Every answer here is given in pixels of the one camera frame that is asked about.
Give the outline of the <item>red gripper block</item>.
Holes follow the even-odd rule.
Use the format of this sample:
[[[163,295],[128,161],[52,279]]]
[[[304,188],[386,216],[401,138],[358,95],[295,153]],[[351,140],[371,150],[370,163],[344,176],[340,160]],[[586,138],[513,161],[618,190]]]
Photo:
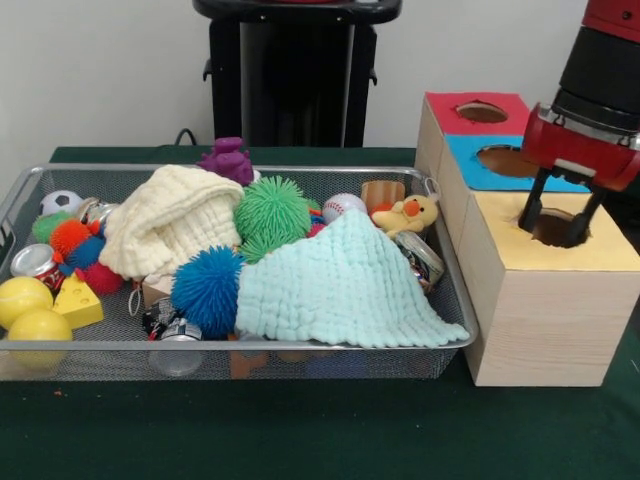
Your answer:
[[[537,104],[529,115],[522,151],[540,167],[518,219],[518,227],[524,231],[533,232],[550,170],[580,176],[595,185],[584,209],[570,223],[569,247],[584,241],[608,190],[625,190],[639,174],[638,132],[584,123],[544,103]]]

